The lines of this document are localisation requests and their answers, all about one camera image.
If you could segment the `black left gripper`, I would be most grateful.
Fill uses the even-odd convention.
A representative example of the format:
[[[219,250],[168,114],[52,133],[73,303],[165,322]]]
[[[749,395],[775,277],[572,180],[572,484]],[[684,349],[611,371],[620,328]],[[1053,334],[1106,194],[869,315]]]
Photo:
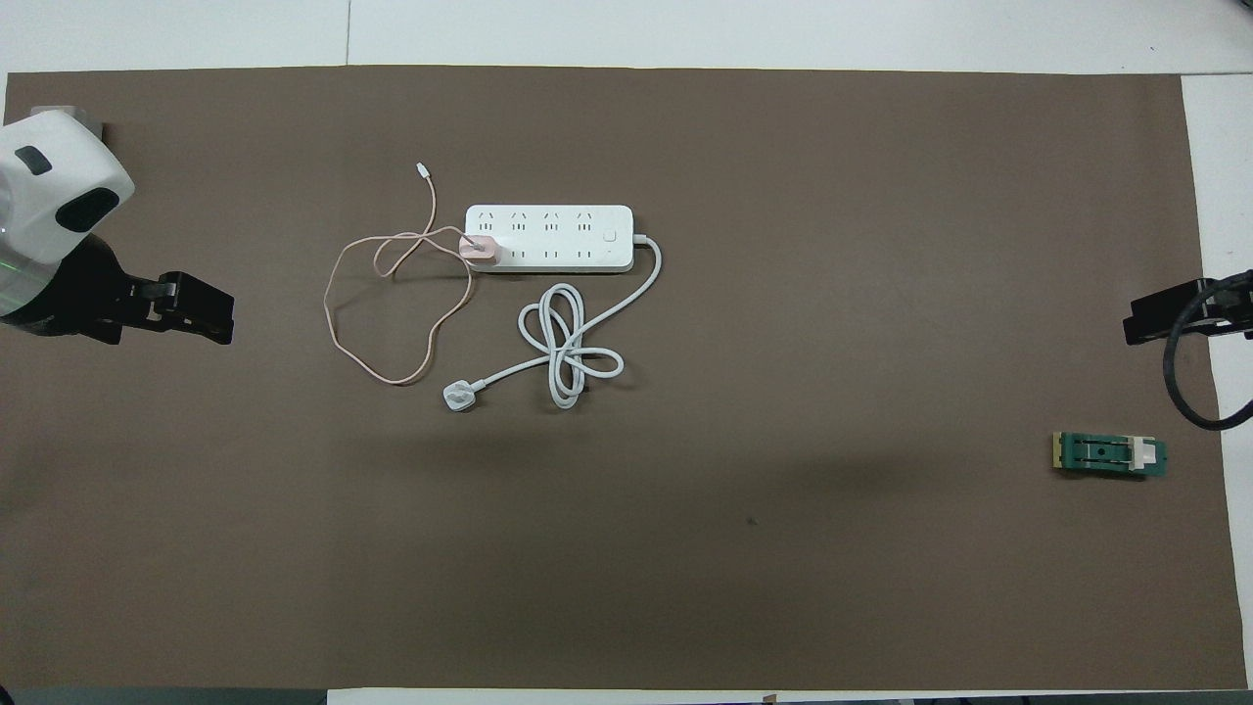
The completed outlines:
[[[66,255],[41,293],[39,334],[86,336],[117,346],[124,327],[153,333],[180,331],[228,347],[234,336],[234,298],[187,272],[160,280],[129,275],[103,238],[85,238]]]

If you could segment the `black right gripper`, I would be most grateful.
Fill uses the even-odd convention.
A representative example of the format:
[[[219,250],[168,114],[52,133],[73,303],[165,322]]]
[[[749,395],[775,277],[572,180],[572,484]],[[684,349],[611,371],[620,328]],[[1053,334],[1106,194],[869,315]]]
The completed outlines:
[[[1183,308],[1209,289],[1213,293],[1198,307],[1197,318],[1179,326],[1179,336],[1240,334],[1252,341],[1252,272],[1240,272],[1225,278],[1193,278],[1131,301],[1131,316],[1123,321],[1125,344],[1168,339]]]

